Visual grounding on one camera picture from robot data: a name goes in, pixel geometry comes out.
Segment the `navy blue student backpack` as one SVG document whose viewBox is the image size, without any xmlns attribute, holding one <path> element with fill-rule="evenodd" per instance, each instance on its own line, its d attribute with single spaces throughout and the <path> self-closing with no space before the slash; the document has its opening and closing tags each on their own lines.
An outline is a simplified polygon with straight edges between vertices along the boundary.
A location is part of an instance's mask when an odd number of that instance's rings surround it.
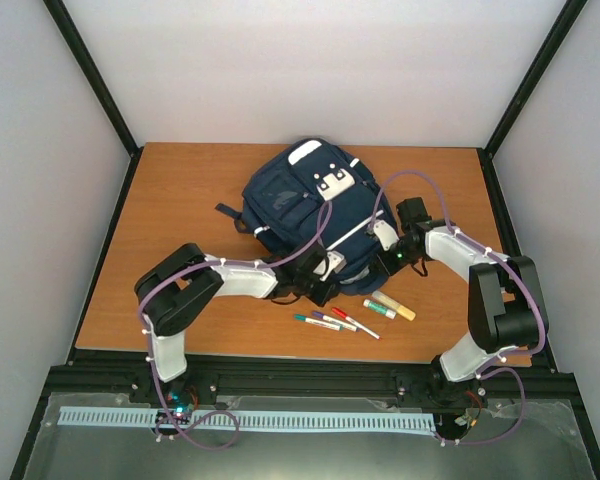
<svg viewBox="0 0 600 480">
<path fill-rule="evenodd" d="M 238 232 L 286 257 L 314 237 L 320 208 L 330 201 L 332 213 L 321 241 L 326 250 L 344 257 L 335 275 L 340 291 L 367 295 L 389 280 L 387 273 L 372 268 L 382 246 L 368 233 L 371 216 L 397 227 L 389 200 L 379 194 L 379 184 L 359 158 L 322 138 L 307 138 L 251 176 L 240 211 L 222 203 L 216 210 L 231 217 Z"/>
</svg>

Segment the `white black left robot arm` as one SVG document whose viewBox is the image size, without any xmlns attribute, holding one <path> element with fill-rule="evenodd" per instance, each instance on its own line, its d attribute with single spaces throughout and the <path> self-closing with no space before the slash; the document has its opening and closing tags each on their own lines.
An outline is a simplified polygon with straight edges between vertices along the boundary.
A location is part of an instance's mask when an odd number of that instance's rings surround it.
<svg viewBox="0 0 600 480">
<path fill-rule="evenodd" d="M 154 370 L 154 392 L 170 403 L 186 395 L 185 330 L 211 300 L 293 296 L 323 306 L 339 294 L 336 274 L 345 264 L 340 253 L 319 244 L 301 247 L 284 259 L 252 261 L 214 257 L 194 243 L 178 248 L 134 286 L 139 318 L 150 338 L 147 361 Z"/>
</svg>

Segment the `yellow highlighter pen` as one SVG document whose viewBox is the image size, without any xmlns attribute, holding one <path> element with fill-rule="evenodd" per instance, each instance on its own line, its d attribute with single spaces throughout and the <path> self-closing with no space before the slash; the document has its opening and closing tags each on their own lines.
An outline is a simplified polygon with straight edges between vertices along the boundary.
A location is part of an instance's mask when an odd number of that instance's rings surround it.
<svg viewBox="0 0 600 480">
<path fill-rule="evenodd" d="M 389 297 L 388 295 L 386 295 L 378 290 L 374 291 L 371 294 L 371 296 L 377 302 L 381 303 L 388 309 L 395 311 L 398 315 L 400 315 L 401 317 L 405 318 L 408 321 L 413 321 L 416 318 L 416 313 L 413 310 L 409 309 L 408 307 L 404 306 L 400 302 L 394 300 L 393 298 Z"/>
</svg>

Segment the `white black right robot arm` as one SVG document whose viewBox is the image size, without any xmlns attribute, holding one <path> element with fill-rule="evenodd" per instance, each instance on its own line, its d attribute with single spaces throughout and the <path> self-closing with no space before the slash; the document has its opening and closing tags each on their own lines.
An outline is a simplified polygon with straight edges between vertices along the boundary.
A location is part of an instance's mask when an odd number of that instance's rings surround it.
<svg viewBox="0 0 600 480">
<path fill-rule="evenodd" d="M 374 266 L 388 276 L 406 266 L 426 276 L 426 263 L 437 261 L 468 285 L 468 332 L 434 357 L 425 379 L 409 386 L 413 396 L 422 393 L 446 407 L 494 363 L 544 348 L 548 320 L 537 270 L 526 256 L 495 252 L 459 227 L 433 220 L 419 197 L 399 203 L 397 213 L 402 235 L 377 217 L 370 221 L 369 233 L 381 244 Z"/>
</svg>

